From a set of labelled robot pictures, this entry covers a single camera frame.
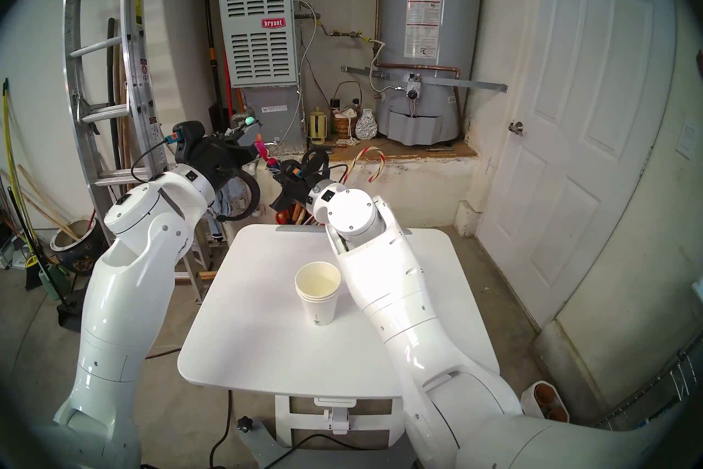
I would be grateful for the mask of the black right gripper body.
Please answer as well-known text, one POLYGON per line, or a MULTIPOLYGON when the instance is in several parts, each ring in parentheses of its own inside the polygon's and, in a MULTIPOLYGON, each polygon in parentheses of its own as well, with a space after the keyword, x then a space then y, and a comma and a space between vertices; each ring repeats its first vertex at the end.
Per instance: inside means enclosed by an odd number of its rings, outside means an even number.
POLYGON ((277 213, 296 203, 306 207, 309 201, 308 195, 316 185, 316 173, 295 171, 291 177, 290 184, 281 185, 278 197, 271 203, 271 209, 277 213))

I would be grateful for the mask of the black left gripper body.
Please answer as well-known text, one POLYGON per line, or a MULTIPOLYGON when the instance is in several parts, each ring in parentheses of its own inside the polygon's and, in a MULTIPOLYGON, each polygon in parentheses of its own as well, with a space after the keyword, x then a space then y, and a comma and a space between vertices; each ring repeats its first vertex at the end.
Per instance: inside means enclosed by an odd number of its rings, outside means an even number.
POLYGON ((224 187, 242 167, 253 162, 254 145, 206 136, 191 150, 191 167, 200 172, 213 188, 224 187))

